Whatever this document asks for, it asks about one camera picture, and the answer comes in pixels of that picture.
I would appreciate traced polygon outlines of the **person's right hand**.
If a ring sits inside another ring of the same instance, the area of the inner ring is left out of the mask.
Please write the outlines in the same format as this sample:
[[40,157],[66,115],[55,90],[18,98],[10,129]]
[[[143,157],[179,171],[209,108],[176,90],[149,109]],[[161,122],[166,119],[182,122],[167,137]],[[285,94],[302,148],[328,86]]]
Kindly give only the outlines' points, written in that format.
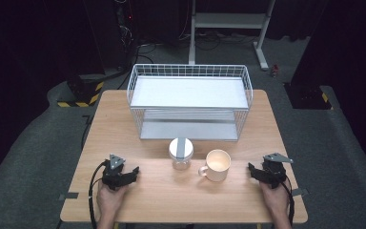
[[269,184],[260,182],[265,204],[274,219],[286,218],[288,214],[288,194],[283,186],[272,189]]

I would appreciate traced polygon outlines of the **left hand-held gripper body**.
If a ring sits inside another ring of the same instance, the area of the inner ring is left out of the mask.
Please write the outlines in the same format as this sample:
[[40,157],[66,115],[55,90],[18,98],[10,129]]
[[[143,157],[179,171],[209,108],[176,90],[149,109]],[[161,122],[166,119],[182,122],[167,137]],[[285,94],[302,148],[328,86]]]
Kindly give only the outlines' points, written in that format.
[[105,169],[103,171],[102,182],[111,190],[118,190],[126,185],[126,180],[122,174],[125,159],[114,154],[110,154],[110,158],[105,161]]

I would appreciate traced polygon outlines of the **white two-tier wire rack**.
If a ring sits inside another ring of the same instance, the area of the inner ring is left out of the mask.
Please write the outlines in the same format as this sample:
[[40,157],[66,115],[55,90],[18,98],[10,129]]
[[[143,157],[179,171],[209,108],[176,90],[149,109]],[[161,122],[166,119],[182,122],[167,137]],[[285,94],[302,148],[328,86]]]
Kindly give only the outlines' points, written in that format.
[[244,65],[136,64],[127,88],[142,139],[237,141],[253,97]]

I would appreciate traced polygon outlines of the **person's left hand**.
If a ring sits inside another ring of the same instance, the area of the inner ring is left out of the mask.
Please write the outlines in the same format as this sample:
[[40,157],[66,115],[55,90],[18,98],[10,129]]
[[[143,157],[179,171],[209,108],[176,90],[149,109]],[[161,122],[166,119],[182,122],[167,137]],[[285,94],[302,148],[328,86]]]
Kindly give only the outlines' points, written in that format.
[[122,186],[114,191],[108,185],[99,183],[97,193],[97,203],[100,210],[100,220],[113,222],[121,208],[123,198],[128,190],[128,186]]

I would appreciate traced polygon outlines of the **black base with yellow stripes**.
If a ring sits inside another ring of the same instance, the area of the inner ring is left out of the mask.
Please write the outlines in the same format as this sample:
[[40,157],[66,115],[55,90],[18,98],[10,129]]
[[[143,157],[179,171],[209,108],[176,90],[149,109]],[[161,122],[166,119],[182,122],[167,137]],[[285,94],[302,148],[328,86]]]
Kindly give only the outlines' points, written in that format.
[[67,86],[71,90],[73,99],[60,99],[57,101],[57,105],[61,108],[93,106],[99,97],[103,85],[104,82],[68,81]]
[[284,89],[294,109],[332,110],[333,106],[319,87],[308,87],[285,83]]

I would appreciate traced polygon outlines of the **cream mug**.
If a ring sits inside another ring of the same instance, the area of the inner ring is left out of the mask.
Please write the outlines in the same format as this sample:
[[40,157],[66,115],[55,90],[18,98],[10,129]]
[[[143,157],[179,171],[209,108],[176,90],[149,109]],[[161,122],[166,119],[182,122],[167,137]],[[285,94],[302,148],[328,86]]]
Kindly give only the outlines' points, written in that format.
[[220,149],[208,152],[205,165],[198,169],[198,174],[210,181],[223,181],[231,167],[230,155]]

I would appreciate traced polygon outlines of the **glass jar with white lid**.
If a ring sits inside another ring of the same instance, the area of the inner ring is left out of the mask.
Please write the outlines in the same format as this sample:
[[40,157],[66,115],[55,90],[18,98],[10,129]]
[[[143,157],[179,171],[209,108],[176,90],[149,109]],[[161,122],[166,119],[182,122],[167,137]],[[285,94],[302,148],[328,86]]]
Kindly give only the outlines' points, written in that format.
[[178,137],[169,145],[169,155],[175,170],[186,170],[191,165],[193,144],[186,137]]

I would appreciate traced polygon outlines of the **white metal stand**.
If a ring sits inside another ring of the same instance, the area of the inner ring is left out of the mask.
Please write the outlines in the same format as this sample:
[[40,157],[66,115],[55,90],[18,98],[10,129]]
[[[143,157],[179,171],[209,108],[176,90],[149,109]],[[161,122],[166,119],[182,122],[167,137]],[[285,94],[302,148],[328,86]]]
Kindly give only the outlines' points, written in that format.
[[269,5],[265,13],[215,13],[197,12],[196,0],[192,0],[191,12],[191,34],[188,63],[195,64],[195,30],[198,28],[206,29],[246,29],[260,30],[258,39],[253,42],[254,51],[259,62],[260,69],[267,71],[269,65],[262,51],[267,29],[273,14],[275,0],[269,0]]

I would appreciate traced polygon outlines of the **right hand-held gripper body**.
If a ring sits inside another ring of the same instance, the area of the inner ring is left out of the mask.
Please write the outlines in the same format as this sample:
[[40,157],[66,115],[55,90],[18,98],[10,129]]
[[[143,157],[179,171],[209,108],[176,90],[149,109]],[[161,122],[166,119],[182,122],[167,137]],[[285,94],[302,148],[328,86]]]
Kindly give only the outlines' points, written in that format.
[[284,163],[292,164],[294,161],[280,153],[272,153],[263,157],[263,170],[268,174],[268,183],[273,189],[277,188],[281,182],[287,178]]

